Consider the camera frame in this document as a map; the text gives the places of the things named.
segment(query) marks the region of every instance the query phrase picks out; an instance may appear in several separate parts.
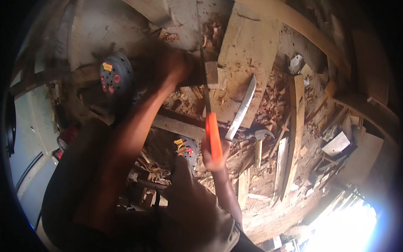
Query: hand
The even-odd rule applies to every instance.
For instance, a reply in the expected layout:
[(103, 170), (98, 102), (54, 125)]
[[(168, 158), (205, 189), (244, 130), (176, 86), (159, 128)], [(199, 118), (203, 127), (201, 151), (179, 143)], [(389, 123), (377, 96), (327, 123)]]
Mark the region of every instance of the hand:
[(231, 150), (232, 142), (221, 139), (221, 147), (222, 147), (222, 161), (217, 164), (213, 161), (213, 157), (210, 153), (210, 147), (206, 140), (201, 142), (201, 153), (203, 154), (203, 163), (204, 166), (211, 172), (220, 171), (226, 166), (226, 160), (229, 155), (229, 151)]
[(191, 74), (194, 61), (190, 54), (182, 50), (169, 50), (159, 62), (159, 74), (164, 80), (163, 87), (172, 89), (185, 81)]

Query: orange handle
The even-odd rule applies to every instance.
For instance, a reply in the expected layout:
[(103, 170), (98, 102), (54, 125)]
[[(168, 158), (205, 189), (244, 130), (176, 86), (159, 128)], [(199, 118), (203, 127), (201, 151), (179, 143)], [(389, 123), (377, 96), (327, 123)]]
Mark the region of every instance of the orange handle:
[(222, 161), (222, 147), (220, 133), (218, 132), (217, 116), (214, 112), (206, 115), (206, 140), (210, 143), (211, 156), (215, 163)]

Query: hammer head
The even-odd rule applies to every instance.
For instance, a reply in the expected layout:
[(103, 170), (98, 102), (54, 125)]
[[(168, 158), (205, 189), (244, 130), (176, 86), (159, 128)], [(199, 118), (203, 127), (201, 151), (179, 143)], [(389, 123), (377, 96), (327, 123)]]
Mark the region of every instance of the hammer head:
[(272, 138), (275, 138), (274, 134), (270, 130), (260, 129), (260, 130), (255, 131), (256, 140), (262, 140), (264, 138), (265, 134), (269, 134)]

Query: person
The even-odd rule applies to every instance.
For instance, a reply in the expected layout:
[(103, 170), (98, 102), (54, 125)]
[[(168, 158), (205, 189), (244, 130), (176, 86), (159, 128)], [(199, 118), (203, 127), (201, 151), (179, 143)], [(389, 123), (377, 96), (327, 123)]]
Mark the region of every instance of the person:
[(188, 160), (177, 156), (172, 185), (162, 192), (165, 209), (116, 211), (154, 117), (192, 70), (187, 54), (168, 51), (158, 65), (158, 88), (148, 90), (115, 129), (97, 119), (83, 125), (42, 204), (44, 231), (55, 246), (65, 251), (261, 251), (242, 231), (242, 212), (226, 166), (229, 141), (222, 141), (221, 163), (213, 162), (206, 142), (201, 145), (216, 195), (194, 179)]

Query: dirt floor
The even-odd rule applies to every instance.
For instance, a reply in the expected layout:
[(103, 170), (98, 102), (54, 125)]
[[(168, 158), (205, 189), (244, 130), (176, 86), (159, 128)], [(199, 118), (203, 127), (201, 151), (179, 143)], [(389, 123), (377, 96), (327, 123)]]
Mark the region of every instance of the dirt floor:
[[(209, 57), (209, 60), (216, 60), (231, 14), (232, 1), (199, 1), (197, 6), (198, 11), (202, 12), (199, 15), (202, 22), (201, 30), (205, 38), (205, 45), (202, 50)], [(144, 35), (145, 33), (155, 33), (154, 31), (143, 29), (143, 31), (136, 30), (136, 32), (141, 33), (143, 39), (144, 37), (156, 39), (156, 36), (150, 38), (150, 36)], [(159, 38), (168, 45), (173, 45), (173, 43), (176, 43), (175, 40), (181, 39), (180, 37), (172, 36), (175, 33), (169, 30), (162, 29), (159, 32)], [(284, 26), (281, 30), (276, 61), (270, 74), (270, 83), (267, 85), (266, 90), (257, 90), (257, 92), (264, 92), (264, 95), (253, 121), (253, 127), (266, 127), (274, 135), (279, 135), (288, 116), (290, 106), (288, 82), (293, 79), (293, 76), (289, 73), (288, 65), (290, 59), (297, 54), (301, 54), (304, 57), (305, 62), (311, 69), (307, 77), (309, 85), (305, 87), (305, 117), (314, 112), (322, 103), (324, 87), (328, 80), (326, 57), (301, 34)], [(91, 87), (94, 87), (93, 83), (63, 84), (61, 103), (66, 109), (67, 116), (70, 120), (81, 123), (85, 123), (85, 120), (90, 117), (97, 117), (110, 125), (113, 122), (113, 116), (103, 109), (102, 104), (99, 106), (87, 106), (85, 94), (80, 94), (80, 89)], [(168, 97), (163, 104), (163, 108), (195, 119), (203, 124), (204, 101), (200, 95), (204, 95), (203, 86), (181, 87)], [(265, 197), (261, 199), (248, 198), (246, 207), (243, 209), (243, 228), (254, 243), (264, 242), (298, 224), (315, 207), (318, 200), (326, 194), (321, 190), (315, 190), (310, 196), (305, 196), (307, 190), (311, 188), (308, 178), (320, 157), (319, 153), (323, 142), (319, 138), (320, 128), (326, 123), (327, 118), (332, 116), (333, 112), (334, 104), (327, 102), (313, 120), (305, 125), (302, 147), (305, 146), (307, 152), (298, 161), (298, 169), (294, 180), (294, 184), (298, 186), (298, 189), (291, 191), (283, 201), (277, 201), (276, 204), (272, 201), (277, 154), (275, 153), (272, 158), (262, 160), (262, 166), (267, 167), (267, 170), (262, 174), (259, 174), (253, 168), (251, 169), (251, 178), (256, 177), (250, 183), (249, 193)], [(227, 128), (228, 124), (220, 123), (220, 127)], [(247, 130), (245, 128), (239, 129), (227, 163), (230, 179), (234, 182), (233, 186), (236, 192), (238, 190), (237, 178), (242, 164), (248, 157), (254, 156), (255, 140), (245, 139)], [(137, 165), (143, 166), (143, 169), (152, 174), (149, 180), (165, 185), (170, 184), (170, 166), (173, 157), (171, 146), (175, 137), (175, 134), (151, 128), (143, 148), (144, 155), (149, 162), (141, 158), (141, 162), (137, 163)], [(263, 145), (265, 144), (274, 145), (275, 140), (267, 137), (263, 141)], [(135, 180), (136, 175), (134, 173), (135, 171), (130, 174), (130, 179)], [(194, 175), (201, 184), (206, 186), (212, 193), (215, 193), (211, 173), (205, 169), (201, 154), (197, 156)]]

